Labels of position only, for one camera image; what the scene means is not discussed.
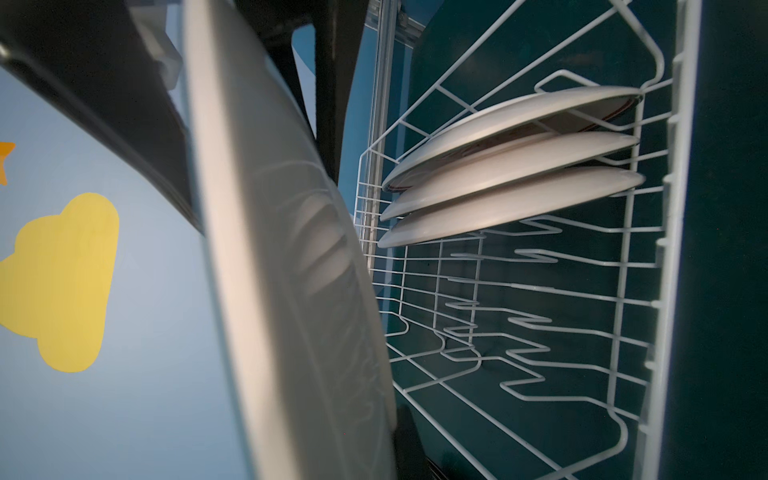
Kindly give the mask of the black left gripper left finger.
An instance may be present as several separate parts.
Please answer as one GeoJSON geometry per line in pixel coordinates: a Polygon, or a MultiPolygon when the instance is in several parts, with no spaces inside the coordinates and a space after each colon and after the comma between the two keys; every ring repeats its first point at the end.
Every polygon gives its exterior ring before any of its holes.
{"type": "Polygon", "coordinates": [[[125,2],[2,2],[1,65],[202,227],[186,128],[125,2]]]}

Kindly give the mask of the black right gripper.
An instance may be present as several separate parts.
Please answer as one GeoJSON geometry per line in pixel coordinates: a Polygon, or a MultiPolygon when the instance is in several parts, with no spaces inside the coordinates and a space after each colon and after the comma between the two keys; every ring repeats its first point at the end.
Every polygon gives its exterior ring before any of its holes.
{"type": "Polygon", "coordinates": [[[315,29],[316,140],[331,180],[338,181],[346,111],[362,39],[365,0],[235,0],[235,7],[266,47],[312,137],[291,36],[315,29]]]}

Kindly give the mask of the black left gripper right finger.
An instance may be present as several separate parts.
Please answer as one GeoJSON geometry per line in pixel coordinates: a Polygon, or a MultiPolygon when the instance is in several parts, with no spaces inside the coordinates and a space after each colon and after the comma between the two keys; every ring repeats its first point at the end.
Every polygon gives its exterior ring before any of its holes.
{"type": "Polygon", "coordinates": [[[398,480],[448,480],[438,465],[425,454],[413,415],[408,405],[397,407],[397,427],[393,434],[398,480]]]}

